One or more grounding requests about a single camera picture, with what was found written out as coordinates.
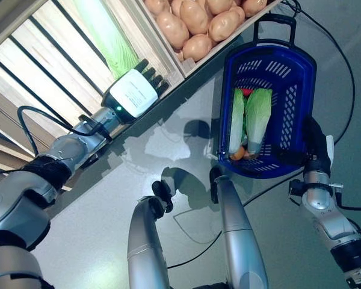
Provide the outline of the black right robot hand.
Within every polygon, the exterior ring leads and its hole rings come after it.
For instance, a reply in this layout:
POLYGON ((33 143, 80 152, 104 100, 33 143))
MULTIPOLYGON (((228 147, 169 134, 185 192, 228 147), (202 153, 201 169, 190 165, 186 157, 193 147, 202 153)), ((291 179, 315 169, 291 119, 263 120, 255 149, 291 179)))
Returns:
POLYGON ((327 152, 326 136, 318 122, 310 115, 303 121, 303 141, 305 152, 283 150, 274 147, 273 155, 284 164, 304 167, 304 173, 320 171, 331 176, 331 160, 327 152))

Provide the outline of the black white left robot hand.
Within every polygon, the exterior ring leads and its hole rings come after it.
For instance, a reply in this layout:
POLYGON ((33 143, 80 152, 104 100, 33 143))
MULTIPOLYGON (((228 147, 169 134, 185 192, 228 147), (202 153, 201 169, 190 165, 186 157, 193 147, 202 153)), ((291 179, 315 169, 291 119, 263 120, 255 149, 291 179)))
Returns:
POLYGON ((111 109, 120 123, 131 123, 148 111, 169 87, 162 75, 143 59, 108 88, 101 105, 111 109))

